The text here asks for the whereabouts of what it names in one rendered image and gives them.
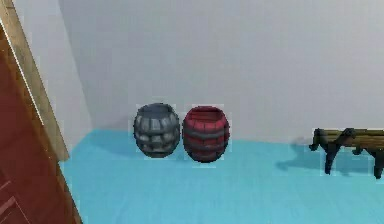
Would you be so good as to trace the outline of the red barrel bin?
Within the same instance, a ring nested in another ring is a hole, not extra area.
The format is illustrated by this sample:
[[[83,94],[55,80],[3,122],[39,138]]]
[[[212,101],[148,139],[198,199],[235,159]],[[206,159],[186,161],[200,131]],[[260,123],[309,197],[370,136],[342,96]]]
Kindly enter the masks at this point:
[[[230,125],[225,113],[214,106],[196,106],[187,112],[182,123],[183,146],[197,162],[218,160],[229,143]]]

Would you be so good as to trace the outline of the grey barrel bin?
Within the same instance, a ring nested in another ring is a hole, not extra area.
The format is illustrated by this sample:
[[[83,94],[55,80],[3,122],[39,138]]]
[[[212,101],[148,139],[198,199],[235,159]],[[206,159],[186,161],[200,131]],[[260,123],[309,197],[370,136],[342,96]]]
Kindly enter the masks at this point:
[[[133,128],[136,145],[150,158],[171,155],[180,141],[179,117],[169,104],[152,103],[140,107]]]

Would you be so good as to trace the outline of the red-brown room door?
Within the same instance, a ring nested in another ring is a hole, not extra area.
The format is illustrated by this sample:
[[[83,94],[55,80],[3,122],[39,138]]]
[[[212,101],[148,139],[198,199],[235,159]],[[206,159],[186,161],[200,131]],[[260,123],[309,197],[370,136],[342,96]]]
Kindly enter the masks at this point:
[[[83,224],[69,158],[12,0],[0,0],[0,224]]]

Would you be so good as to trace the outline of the wooden bench with black legs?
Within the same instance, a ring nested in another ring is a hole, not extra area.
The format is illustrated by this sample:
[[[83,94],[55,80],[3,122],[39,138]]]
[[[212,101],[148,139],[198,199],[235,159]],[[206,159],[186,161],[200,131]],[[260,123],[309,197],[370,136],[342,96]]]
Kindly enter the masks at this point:
[[[313,132],[311,151],[321,147],[325,153],[326,174],[331,173],[333,162],[342,147],[352,147],[354,155],[360,155],[366,151],[374,158],[373,175],[380,179],[384,173],[384,130],[345,128],[329,130],[316,128]]]

